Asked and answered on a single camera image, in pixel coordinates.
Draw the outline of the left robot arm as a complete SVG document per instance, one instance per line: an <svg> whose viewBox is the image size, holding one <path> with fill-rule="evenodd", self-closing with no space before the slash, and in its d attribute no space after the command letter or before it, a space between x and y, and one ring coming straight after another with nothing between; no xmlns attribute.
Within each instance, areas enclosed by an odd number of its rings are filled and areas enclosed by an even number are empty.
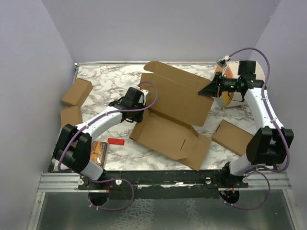
<svg viewBox="0 0 307 230"><path fill-rule="evenodd" d="M108 104L106 109L78 125L65 125L56 143L53 158L60 172L73 171L89 178L95 189L105 186L103 168L91 159L92 143L111 127L128 122L141 122L148 90L130 87L126 94Z"/></svg>

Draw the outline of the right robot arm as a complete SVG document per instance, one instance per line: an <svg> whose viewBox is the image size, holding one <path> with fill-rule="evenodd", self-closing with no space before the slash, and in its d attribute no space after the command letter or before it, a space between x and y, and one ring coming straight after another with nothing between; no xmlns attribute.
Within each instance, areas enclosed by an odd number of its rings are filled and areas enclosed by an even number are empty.
<svg viewBox="0 0 307 230"><path fill-rule="evenodd" d="M245 154L222 168L220 181L225 187L232 187L257 169L284 172L290 163L289 150L294 139L293 131L284 127L271 106L265 80L257 78L256 61L240 61L238 78L228 78L229 60L230 57L224 57L217 61L220 70L198 94L220 99L224 92L239 93L241 102L246 102L251 109L257 132L247 144Z"/></svg>

